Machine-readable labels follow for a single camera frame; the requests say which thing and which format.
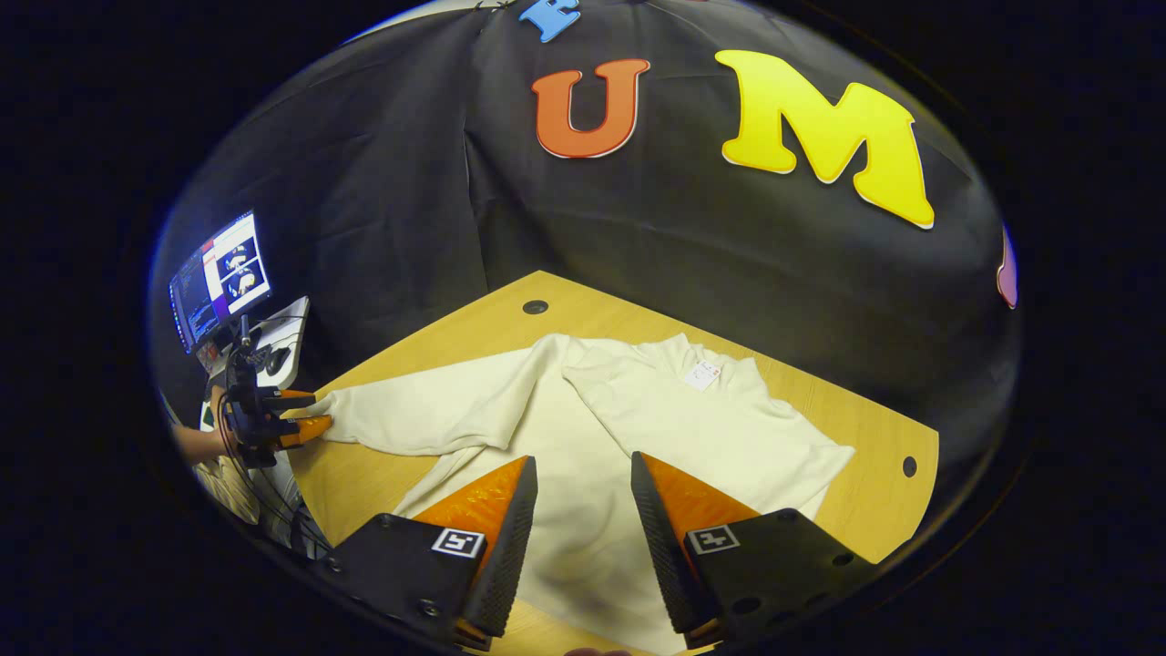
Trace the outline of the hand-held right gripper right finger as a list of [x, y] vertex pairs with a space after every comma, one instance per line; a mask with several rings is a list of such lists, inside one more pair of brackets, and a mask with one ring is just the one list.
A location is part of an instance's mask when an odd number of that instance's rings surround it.
[[630, 491], [670, 626], [688, 648], [794, 630], [877, 573], [801, 512], [756, 512], [661, 458], [630, 457]]

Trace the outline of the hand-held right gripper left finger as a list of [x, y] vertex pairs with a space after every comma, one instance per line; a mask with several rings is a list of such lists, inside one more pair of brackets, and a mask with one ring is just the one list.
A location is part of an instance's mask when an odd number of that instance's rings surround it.
[[368, 519], [315, 576], [412, 639], [487, 651], [506, 632], [536, 502], [538, 461], [521, 456], [416, 519]]

